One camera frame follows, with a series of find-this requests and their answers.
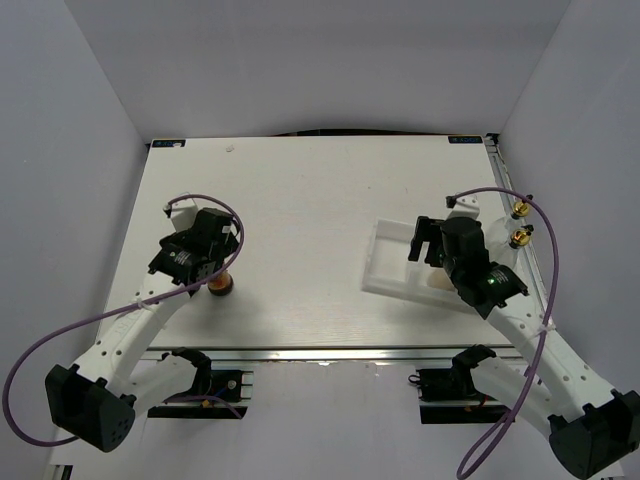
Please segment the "white silver cap shaker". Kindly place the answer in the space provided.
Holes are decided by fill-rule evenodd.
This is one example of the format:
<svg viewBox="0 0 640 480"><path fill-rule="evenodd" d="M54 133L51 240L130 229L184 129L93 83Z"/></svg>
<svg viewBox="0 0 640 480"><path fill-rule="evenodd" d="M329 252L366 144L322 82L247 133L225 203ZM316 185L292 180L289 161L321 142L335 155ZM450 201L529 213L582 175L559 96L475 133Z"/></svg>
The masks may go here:
<svg viewBox="0 0 640 480"><path fill-rule="evenodd" d="M446 272L442 269L434 269L431 272L431 274L427 278L427 285L431 288L444 291L455 290L455 287L453 286L451 280L447 276Z"/></svg>

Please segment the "red lid sauce jar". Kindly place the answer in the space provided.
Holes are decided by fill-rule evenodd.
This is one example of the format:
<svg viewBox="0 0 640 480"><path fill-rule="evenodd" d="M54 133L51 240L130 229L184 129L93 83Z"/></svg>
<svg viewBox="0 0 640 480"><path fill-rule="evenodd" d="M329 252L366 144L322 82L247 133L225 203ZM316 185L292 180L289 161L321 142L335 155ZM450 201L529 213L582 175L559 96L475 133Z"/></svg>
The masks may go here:
<svg viewBox="0 0 640 480"><path fill-rule="evenodd" d="M225 270L220 275L210 280L207 283L207 288L213 296L227 296L234 288L233 277L227 270Z"/></svg>

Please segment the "clear glass bottle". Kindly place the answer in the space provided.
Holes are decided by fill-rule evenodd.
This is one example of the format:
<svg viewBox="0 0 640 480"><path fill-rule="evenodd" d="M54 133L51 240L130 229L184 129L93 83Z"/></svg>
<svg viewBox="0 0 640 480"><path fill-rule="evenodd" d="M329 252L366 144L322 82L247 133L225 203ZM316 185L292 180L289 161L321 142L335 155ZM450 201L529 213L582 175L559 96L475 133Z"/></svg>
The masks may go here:
<svg viewBox="0 0 640 480"><path fill-rule="evenodd" d="M492 235L507 235L518 229L522 225L522 220L526 218L530 211L529 202L533 199L531 194L525 200L517 200L511 210L503 217L495 220L489 229Z"/></svg>

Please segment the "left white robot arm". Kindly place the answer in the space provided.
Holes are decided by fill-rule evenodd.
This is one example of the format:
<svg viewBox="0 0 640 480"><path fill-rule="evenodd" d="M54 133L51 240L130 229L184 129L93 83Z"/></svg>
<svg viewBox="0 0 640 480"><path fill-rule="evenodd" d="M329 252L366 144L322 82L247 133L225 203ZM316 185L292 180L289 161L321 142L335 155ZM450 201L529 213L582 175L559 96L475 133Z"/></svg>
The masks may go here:
<svg viewBox="0 0 640 480"><path fill-rule="evenodd" d="M148 265L134 310L119 315L70 367L56 365L45 378L54 424L102 452L116 449L135 419L159 403L212 391L211 361L199 350L179 347L149 371L135 370L170 318L208 277L223 273L240 245L232 233L238 223L223 210L193 207L173 224Z"/></svg>

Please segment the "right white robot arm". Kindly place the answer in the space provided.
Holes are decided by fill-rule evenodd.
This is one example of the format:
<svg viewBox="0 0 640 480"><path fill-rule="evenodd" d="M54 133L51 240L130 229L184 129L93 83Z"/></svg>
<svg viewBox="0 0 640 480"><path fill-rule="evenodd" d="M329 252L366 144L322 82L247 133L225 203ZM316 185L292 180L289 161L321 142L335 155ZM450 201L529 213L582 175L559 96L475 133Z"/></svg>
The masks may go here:
<svg viewBox="0 0 640 480"><path fill-rule="evenodd" d="M619 392L592 370L545 317L528 305L528 288L512 268L490 257L479 221L421 216L409 259L420 251L443 270L464 303L501 332L527 361L519 374L491 348L474 345L449 369L422 369L409 381L424 402L501 402L549 441L559 463L589 479L639 447L639 395Z"/></svg>

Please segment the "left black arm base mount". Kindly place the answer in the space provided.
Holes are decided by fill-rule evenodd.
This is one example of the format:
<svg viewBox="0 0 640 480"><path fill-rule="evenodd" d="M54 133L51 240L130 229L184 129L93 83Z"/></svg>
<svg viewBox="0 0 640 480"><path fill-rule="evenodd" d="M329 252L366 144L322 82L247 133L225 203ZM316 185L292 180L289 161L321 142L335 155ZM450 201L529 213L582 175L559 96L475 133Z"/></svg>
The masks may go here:
<svg viewBox="0 0 640 480"><path fill-rule="evenodd" d="M252 394L252 372L215 369L212 360L194 349L180 348L163 355L187 360L195 368L191 387L147 412L154 419L241 420Z"/></svg>

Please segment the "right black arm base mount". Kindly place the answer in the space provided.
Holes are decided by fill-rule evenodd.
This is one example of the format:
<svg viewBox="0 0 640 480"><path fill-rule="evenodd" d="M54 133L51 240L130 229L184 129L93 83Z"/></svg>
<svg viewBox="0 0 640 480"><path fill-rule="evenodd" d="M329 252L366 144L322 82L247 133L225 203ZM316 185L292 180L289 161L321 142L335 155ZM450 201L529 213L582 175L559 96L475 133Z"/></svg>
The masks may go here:
<svg viewBox="0 0 640 480"><path fill-rule="evenodd" d="M508 412L493 397L457 384L451 369L420 369L408 376L408 382L418 391L423 425L491 424Z"/></svg>

